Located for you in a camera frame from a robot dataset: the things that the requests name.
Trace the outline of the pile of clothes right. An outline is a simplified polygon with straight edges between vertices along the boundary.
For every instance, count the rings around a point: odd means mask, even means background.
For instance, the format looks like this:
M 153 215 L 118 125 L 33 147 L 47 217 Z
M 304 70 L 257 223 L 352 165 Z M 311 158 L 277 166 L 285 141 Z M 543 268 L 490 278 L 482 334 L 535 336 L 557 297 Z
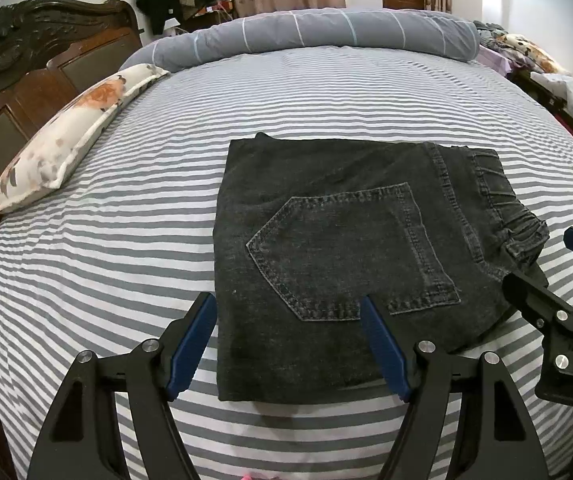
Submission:
M 476 21 L 478 61 L 544 106 L 573 136 L 573 75 L 524 36 L 499 24 Z

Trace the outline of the grey rolled blanket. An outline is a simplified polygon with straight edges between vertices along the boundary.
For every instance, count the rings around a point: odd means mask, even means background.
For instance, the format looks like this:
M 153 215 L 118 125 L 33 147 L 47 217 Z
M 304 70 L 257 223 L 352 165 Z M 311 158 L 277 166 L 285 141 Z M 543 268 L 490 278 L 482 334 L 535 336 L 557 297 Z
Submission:
M 469 62 L 477 58 L 479 35 L 474 23 L 437 11 L 280 11 L 160 38 L 131 54 L 123 66 L 152 64 L 177 73 L 240 54 L 318 47 L 407 50 Z

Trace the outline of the floral white orange pillow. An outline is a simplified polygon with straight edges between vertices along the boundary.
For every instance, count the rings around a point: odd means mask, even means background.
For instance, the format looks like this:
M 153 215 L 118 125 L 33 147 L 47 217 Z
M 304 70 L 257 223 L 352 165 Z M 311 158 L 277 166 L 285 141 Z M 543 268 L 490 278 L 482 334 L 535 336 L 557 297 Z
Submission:
M 153 64 L 119 70 L 76 96 L 55 114 L 0 174 L 0 214 L 62 188 L 113 119 L 169 73 Z

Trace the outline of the grey white striped bed sheet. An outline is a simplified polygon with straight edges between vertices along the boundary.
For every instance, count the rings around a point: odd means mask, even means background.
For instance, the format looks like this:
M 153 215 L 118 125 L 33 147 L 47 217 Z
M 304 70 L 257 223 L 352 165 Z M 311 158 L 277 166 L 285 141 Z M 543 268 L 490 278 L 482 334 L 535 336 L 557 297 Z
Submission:
M 241 54 L 163 77 L 133 100 L 58 192 L 0 222 L 0 419 L 25 479 L 77 353 L 128 352 L 214 290 L 216 197 L 231 140 L 433 141 L 492 148 L 518 198 L 548 223 L 539 260 L 573 304 L 573 138 L 484 65 L 404 50 Z M 198 473 L 375 479 L 405 405 L 372 382 L 304 406 L 220 402 L 217 330 L 172 404 Z M 541 338 L 517 314 L 478 348 L 511 371 L 552 474 L 573 455 L 573 408 L 538 400 Z

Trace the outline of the dark wooden headboard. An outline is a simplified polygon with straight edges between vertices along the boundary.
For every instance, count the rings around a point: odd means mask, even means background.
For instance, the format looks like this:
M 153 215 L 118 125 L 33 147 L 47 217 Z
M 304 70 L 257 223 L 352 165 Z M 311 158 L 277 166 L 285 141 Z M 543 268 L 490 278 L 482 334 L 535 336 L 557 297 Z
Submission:
M 0 174 L 74 96 L 141 46 L 123 0 L 25 0 L 0 8 Z

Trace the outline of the dark grey denim pants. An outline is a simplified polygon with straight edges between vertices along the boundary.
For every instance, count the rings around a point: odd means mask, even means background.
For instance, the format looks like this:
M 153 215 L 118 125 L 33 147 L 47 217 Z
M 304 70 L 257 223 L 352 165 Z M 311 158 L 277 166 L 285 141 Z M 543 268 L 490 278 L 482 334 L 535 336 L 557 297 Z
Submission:
M 371 296 L 447 351 L 512 312 L 503 278 L 544 279 L 547 224 L 499 155 L 431 142 L 231 142 L 214 226 L 221 400 L 306 404 L 373 382 Z

